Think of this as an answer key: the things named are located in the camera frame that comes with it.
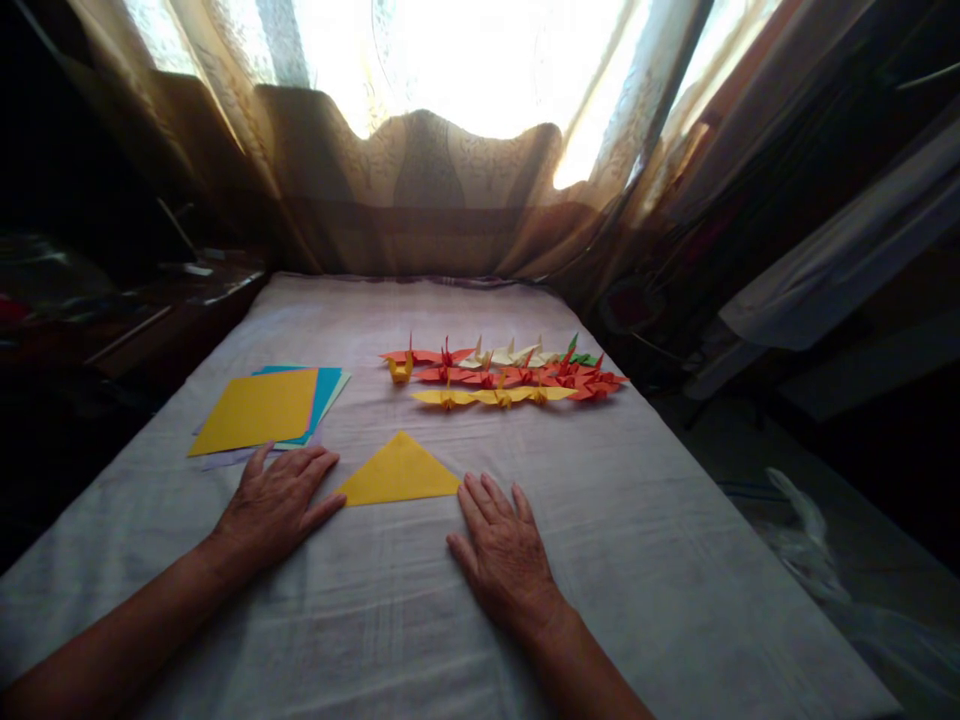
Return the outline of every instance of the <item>yellow origami crane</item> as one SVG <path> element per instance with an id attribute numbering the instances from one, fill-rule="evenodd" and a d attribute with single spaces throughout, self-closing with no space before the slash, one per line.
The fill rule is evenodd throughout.
<path id="1" fill-rule="evenodd" d="M 469 405 L 477 401 L 470 393 L 450 389 L 450 380 L 447 379 L 447 388 L 445 390 L 428 390 L 427 392 L 414 393 L 410 397 L 416 398 L 421 402 L 439 405 L 444 410 L 453 410 L 458 405 Z"/>
<path id="2" fill-rule="evenodd" d="M 407 359 L 402 366 L 397 365 L 397 361 L 393 358 L 387 358 L 387 366 L 390 368 L 390 378 L 395 385 L 410 382 L 410 377 L 413 375 L 413 350 L 407 350 Z"/>
<path id="3" fill-rule="evenodd" d="M 496 390 L 477 390 L 477 392 L 473 393 L 473 396 L 484 405 L 496 405 L 504 410 L 509 410 L 513 407 L 514 400 L 518 402 L 523 400 L 528 396 L 527 391 L 532 389 L 510 388 L 509 390 L 504 390 L 504 380 L 506 380 L 506 375 L 501 375 Z"/>
<path id="4" fill-rule="evenodd" d="M 537 387 L 516 388 L 516 390 L 525 391 L 522 399 L 532 400 L 537 405 L 546 405 L 551 400 L 563 400 L 579 392 L 577 388 L 544 387 L 542 372 L 537 373 L 537 379 L 539 383 Z"/>

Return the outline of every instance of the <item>yellow paper sheet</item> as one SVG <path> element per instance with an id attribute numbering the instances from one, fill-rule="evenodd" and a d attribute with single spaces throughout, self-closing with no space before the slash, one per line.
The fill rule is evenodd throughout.
<path id="1" fill-rule="evenodd" d="M 231 380 L 187 456 L 300 437 L 316 387 L 316 368 Z"/>
<path id="2" fill-rule="evenodd" d="M 402 430 L 338 492 L 347 506 L 456 495 L 460 481 Z"/>

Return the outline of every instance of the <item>forearm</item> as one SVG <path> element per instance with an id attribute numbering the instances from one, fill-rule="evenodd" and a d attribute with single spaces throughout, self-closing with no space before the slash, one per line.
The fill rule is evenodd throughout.
<path id="1" fill-rule="evenodd" d="M 569 605 L 521 645 L 561 717 L 655 720 Z"/>
<path id="2" fill-rule="evenodd" d="M 201 544 L 11 685 L 5 717 L 116 713 L 247 579 Z"/>

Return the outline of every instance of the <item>yellow paper triangle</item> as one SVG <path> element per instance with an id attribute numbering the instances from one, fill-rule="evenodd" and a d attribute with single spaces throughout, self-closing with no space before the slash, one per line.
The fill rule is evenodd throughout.
<path id="1" fill-rule="evenodd" d="M 403 430 L 380 448 L 338 492 L 347 505 L 456 495 L 460 481 Z"/>

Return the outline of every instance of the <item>left hand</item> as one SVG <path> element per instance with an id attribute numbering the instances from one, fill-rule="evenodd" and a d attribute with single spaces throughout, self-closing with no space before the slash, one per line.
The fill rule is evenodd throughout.
<path id="1" fill-rule="evenodd" d="M 257 450 L 217 527 L 203 543 L 218 570 L 252 576 L 275 565 L 344 506 L 337 493 L 310 506 L 340 456 L 323 447 L 291 450 L 264 470 L 273 443 Z"/>

